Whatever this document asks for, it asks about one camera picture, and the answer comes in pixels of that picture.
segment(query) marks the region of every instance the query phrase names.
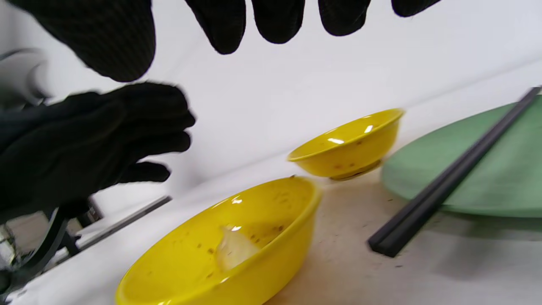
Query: green tray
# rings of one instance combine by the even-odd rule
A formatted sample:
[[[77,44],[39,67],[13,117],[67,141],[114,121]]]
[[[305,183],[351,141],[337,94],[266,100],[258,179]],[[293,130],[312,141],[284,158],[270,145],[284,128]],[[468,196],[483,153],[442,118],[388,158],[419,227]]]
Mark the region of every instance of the green tray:
[[[414,198],[513,106],[460,120],[401,148],[382,167],[384,186],[405,199]],[[541,97],[503,135],[443,209],[502,217],[542,217]]]

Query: black glove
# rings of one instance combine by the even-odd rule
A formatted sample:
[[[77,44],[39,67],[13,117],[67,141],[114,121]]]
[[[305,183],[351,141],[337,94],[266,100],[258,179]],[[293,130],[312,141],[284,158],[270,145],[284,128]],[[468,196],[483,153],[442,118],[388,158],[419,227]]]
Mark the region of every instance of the black glove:
[[[0,223],[117,183],[165,181],[166,166],[138,161],[186,151],[194,122],[179,89],[150,83],[0,114]]]
[[[139,79],[156,50],[151,0],[8,0],[31,13],[91,69],[115,81]]]
[[[439,0],[392,0],[393,10],[408,17]],[[211,45],[220,54],[240,45],[246,23],[244,0],[186,0]],[[370,0],[318,0],[320,18],[328,33],[344,36],[365,24]],[[258,31],[267,41],[286,43],[301,28],[305,0],[252,0]]]
[[[31,13],[87,66],[116,81],[140,78],[154,58],[156,38],[151,0],[8,0]],[[247,22],[245,0],[186,0],[209,42],[220,54],[241,44]],[[391,0],[409,17],[439,0]],[[324,28],[344,36],[365,24],[370,0],[318,0]],[[252,0],[260,34],[286,43],[301,28],[305,0]]]

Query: chopsticks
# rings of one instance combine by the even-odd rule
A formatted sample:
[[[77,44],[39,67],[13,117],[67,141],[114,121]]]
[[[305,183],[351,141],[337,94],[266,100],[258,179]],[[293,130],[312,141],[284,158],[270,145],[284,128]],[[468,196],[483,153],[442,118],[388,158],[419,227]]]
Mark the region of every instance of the chopsticks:
[[[489,131],[413,198],[367,243],[374,251],[395,257],[478,165],[502,135],[532,105],[542,87],[533,87]]]

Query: white table surface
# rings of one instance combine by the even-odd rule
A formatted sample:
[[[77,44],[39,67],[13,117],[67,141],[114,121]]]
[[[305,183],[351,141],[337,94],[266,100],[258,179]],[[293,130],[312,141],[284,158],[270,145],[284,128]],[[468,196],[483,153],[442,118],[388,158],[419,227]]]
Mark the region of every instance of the white table surface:
[[[405,116],[409,128],[403,128],[398,147],[428,128],[472,114],[428,116],[428,127],[422,128],[415,123],[430,109],[416,111]],[[285,158],[281,154],[172,194],[173,201],[29,283],[27,295],[39,305],[113,305],[126,270],[181,223],[248,187],[304,175]],[[312,249],[298,275],[268,305],[541,304],[542,219],[441,213],[398,258],[386,258],[365,242],[404,201],[383,189],[379,173],[346,182],[317,179],[324,198]]]

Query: white wall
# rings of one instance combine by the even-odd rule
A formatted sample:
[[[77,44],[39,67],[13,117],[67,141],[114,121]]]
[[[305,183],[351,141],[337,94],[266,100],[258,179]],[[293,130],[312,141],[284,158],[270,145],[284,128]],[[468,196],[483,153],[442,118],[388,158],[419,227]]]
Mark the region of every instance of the white wall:
[[[221,56],[183,1],[156,0],[157,55],[145,78],[185,88],[198,116],[193,146],[162,158],[174,169],[167,184],[115,187],[97,197],[115,210],[119,201],[181,195],[201,181],[391,107],[419,110],[426,103],[432,109],[438,97],[438,103],[451,104],[448,109],[466,109],[475,101],[442,97],[467,96],[454,95],[461,90],[470,90],[470,97],[495,96],[490,86],[467,85],[542,58],[541,9],[538,0],[442,0],[413,18],[399,18],[389,0],[375,0],[359,32],[332,37],[320,23],[317,0],[308,0],[304,25],[291,42],[266,42],[249,12],[239,50]],[[58,97],[119,85],[85,69],[29,16],[20,14],[18,26],[24,46],[47,50],[50,87]],[[515,97],[520,88],[539,83],[533,82],[540,64],[531,66],[528,73],[510,74],[513,82],[500,81],[499,96]]]
[[[15,44],[12,26],[14,9],[0,1],[0,54],[10,50]]]
[[[199,115],[191,149],[198,170],[210,178],[360,116],[540,58],[541,9],[538,0],[442,0],[399,18],[389,0],[375,0],[359,32],[331,37],[317,1],[308,0],[303,27],[281,46],[248,18],[235,54],[203,45],[176,77]]]

